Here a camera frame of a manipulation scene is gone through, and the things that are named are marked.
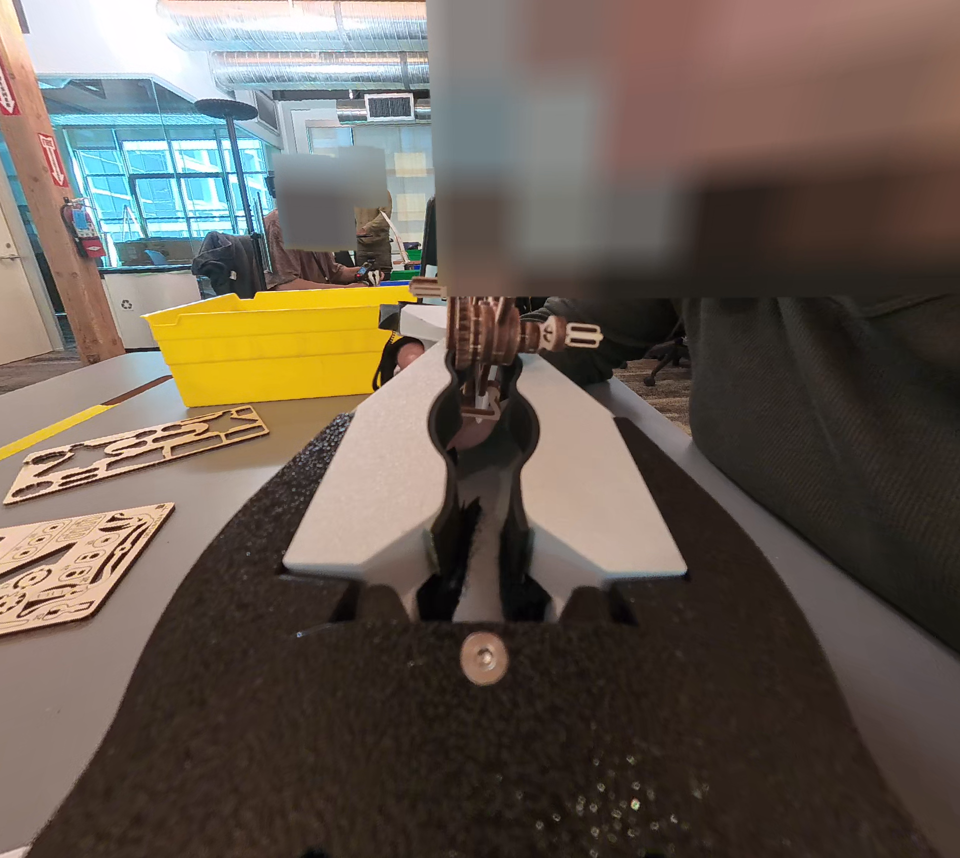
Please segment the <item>pale door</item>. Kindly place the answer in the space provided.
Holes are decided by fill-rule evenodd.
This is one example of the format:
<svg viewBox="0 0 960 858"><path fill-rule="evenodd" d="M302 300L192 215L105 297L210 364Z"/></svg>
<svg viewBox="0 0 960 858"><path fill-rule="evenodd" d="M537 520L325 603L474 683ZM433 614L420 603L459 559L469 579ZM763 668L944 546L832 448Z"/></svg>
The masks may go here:
<svg viewBox="0 0 960 858"><path fill-rule="evenodd" d="M63 350L62 334L18 207L1 203L1 364Z"/></svg>

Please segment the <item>white recycling bin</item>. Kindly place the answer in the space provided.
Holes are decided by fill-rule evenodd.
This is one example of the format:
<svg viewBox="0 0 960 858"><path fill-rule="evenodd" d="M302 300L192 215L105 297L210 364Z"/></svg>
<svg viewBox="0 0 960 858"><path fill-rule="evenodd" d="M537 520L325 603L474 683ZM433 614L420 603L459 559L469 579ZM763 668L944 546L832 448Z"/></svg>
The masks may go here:
<svg viewBox="0 0 960 858"><path fill-rule="evenodd" d="M99 269L114 323L127 352L158 349L145 316L201 300L188 264Z"/></svg>

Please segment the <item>yellow plastic bin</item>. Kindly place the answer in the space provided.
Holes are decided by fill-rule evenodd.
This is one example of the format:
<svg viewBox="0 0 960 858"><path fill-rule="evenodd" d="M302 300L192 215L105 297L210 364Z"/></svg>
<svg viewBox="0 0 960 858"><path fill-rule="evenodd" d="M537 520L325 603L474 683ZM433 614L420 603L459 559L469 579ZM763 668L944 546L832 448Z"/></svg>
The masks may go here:
<svg viewBox="0 0 960 858"><path fill-rule="evenodd" d="M144 315L189 408L367 396L389 332L380 308L409 288L233 293Z"/></svg>

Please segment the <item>person's dark grey sweater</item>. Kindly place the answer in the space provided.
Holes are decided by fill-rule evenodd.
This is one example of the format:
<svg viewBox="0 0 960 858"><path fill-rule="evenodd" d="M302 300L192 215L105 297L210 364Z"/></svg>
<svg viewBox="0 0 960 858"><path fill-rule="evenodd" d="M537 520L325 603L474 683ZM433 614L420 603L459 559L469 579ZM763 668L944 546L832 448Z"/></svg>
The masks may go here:
<svg viewBox="0 0 960 858"><path fill-rule="evenodd" d="M958 295L684 299L681 313L702 455L958 651Z"/></svg>

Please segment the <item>black floor lamp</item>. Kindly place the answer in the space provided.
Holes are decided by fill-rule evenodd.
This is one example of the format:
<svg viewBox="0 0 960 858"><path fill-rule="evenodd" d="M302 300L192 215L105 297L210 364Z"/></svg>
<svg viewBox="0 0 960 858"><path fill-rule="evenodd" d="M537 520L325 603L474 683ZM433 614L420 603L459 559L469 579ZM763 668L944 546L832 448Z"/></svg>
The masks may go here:
<svg viewBox="0 0 960 858"><path fill-rule="evenodd" d="M241 153L236 133L236 122L249 122L258 118L258 110L252 105L231 98L209 97L194 102L198 114L211 119L222 121L230 147L233 171L236 176L238 191L241 197L243 214L246 224L246 233L253 252L253 263L258 291L266 289L265 279L265 250L263 236L258 229L254 211L248 193L246 175L241 159Z"/></svg>

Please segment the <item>wooden sheet with model parts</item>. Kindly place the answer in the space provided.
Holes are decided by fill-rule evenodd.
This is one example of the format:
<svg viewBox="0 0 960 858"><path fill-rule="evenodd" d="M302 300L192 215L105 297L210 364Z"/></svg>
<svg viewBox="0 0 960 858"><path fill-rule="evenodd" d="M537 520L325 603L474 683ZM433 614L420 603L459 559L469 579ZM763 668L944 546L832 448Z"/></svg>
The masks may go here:
<svg viewBox="0 0 960 858"><path fill-rule="evenodd" d="M148 504L3 528L1 636L92 617L175 508Z"/></svg>

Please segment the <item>black jacket on chair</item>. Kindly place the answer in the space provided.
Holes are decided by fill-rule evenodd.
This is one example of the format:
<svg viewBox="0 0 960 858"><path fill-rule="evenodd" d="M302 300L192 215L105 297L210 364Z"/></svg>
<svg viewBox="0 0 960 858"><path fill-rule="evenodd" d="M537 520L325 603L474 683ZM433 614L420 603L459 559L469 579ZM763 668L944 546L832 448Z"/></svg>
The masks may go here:
<svg viewBox="0 0 960 858"><path fill-rule="evenodd" d="M205 278L215 296L250 300L267 290L267 251L263 235L207 233L191 264L192 274Z"/></svg>

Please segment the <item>wooden pillar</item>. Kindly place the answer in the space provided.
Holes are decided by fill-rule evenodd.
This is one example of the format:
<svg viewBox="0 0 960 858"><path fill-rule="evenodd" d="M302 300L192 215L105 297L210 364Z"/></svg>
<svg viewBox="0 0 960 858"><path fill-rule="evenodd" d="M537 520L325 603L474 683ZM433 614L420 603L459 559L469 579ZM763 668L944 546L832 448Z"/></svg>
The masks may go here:
<svg viewBox="0 0 960 858"><path fill-rule="evenodd" d="M14 0L1 0L1 59L11 79L21 114L2 115L2 132L30 217L86 365L125 354L114 316L93 261L82 258L61 218L69 190L58 187L46 167L37 133L54 136Z"/></svg>

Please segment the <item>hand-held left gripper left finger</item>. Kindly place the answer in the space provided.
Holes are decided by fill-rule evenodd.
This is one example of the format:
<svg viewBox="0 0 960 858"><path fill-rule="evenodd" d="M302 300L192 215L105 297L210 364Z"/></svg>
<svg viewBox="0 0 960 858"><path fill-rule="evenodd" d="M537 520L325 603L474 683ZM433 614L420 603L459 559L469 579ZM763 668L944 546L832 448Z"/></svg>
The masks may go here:
<svg viewBox="0 0 960 858"><path fill-rule="evenodd" d="M449 352L432 346L355 409L285 569L387 586L420 619L452 619L480 512L458 494L461 427Z"/></svg>

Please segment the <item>silver air duct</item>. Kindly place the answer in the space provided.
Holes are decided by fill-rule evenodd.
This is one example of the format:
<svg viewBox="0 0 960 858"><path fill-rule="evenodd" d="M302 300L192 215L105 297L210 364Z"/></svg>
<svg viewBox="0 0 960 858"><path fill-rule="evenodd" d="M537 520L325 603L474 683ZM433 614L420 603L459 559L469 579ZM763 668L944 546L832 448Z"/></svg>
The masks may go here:
<svg viewBox="0 0 960 858"><path fill-rule="evenodd" d="M156 14L190 52L428 51L422 1L159 0Z"/></svg>
<svg viewBox="0 0 960 858"><path fill-rule="evenodd" d="M402 91L430 87L422 51L213 51L212 78L222 90Z"/></svg>

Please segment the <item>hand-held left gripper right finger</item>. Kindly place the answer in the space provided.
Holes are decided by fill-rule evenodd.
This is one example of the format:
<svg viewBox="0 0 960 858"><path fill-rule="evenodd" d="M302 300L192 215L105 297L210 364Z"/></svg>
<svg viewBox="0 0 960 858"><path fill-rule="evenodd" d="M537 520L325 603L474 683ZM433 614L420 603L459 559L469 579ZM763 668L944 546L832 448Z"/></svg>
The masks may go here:
<svg viewBox="0 0 960 858"><path fill-rule="evenodd" d="M548 362L523 362L510 393L533 413L518 485L530 550L521 574L560 618L578 588L683 578L685 562L614 415Z"/></svg>

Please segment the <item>brown wooden model assembly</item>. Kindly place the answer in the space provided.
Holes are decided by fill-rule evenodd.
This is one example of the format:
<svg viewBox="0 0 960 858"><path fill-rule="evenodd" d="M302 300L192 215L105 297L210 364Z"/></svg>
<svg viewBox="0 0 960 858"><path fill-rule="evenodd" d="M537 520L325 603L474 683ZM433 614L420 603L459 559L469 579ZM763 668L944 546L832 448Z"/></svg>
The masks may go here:
<svg viewBox="0 0 960 858"><path fill-rule="evenodd" d="M603 339L594 324L549 315L526 321L512 297L452 297L438 279L415 276L409 284L418 299L447 302L448 351L461 380L461 414L475 422L499 420L499 384L492 369L512 366L522 354L556 352L562 348L598 348Z"/></svg>

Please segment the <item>black office chair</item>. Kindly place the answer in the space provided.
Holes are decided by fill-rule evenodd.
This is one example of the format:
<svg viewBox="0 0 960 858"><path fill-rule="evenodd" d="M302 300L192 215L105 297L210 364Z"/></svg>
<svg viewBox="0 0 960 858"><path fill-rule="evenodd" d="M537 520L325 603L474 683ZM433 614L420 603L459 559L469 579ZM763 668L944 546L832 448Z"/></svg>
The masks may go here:
<svg viewBox="0 0 960 858"><path fill-rule="evenodd" d="M646 357L655 360L655 365L643 378L643 384L648 388L654 388L657 377L665 368L690 367L690 348L686 334L671 336L665 342L652 347Z"/></svg>

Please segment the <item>red fire extinguisher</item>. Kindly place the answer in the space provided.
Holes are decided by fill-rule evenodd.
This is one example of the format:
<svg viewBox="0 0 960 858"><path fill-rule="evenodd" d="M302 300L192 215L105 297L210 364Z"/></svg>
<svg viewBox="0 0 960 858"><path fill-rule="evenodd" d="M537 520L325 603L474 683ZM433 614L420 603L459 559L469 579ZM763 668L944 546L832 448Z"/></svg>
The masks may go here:
<svg viewBox="0 0 960 858"><path fill-rule="evenodd" d="M81 258L97 262L107 257L100 231L82 198L67 198L59 209L61 221Z"/></svg>

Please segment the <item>yellow tape strip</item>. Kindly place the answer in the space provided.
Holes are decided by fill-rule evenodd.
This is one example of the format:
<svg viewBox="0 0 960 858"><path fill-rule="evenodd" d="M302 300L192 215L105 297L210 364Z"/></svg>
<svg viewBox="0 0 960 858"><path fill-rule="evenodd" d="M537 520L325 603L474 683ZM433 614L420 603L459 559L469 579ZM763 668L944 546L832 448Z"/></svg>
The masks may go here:
<svg viewBox="0 0 960 858"><path fill-rule="evenodd" d="M0 450L0 459L3 461L6 458L15 456L27 449L30 449L31 447L53 438L58 434L66 432L67 430L70 430L88 420L102 415L114 407L115 406L111 404L94 405L78 411L64 419L55 421L54 423L34 432L25 434L18 439L3 445Z"/></svg>

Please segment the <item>wooden sheet with empty cutouts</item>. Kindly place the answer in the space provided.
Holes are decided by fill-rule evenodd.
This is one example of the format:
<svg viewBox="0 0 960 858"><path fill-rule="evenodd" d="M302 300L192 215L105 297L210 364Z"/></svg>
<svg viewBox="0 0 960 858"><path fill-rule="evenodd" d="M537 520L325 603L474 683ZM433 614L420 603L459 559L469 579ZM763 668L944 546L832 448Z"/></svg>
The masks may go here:
<svg viewBox="0 0 960 858"><path fill-rule="evenodd" d="M268 435L256 410L242 406L56 446L23 459L3 504L18 505Z"/></svg>

